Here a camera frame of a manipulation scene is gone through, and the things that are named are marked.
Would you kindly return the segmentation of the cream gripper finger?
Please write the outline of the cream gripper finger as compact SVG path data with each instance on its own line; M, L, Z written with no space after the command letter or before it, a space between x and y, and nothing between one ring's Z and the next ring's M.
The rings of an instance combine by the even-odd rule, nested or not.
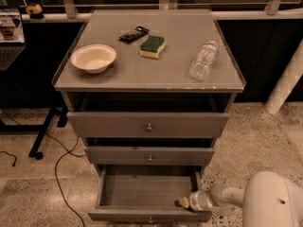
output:
M177 206L188 209L190 207L189 199L187 197L183 197L174 202Z

